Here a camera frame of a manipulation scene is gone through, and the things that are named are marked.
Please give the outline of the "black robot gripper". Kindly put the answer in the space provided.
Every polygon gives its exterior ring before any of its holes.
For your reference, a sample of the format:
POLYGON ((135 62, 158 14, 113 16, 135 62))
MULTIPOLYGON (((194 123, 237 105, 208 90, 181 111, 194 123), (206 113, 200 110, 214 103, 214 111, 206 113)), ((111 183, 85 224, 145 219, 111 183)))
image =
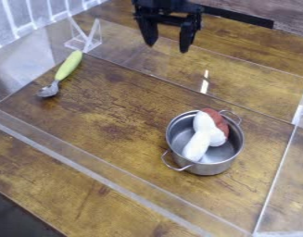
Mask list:
POLYGON ((143 40, 153 46, 159 39, 158 24, 181 25, 179 52, 187 53, 201 29, 204 6, 190 0, 131 0, 143 40))

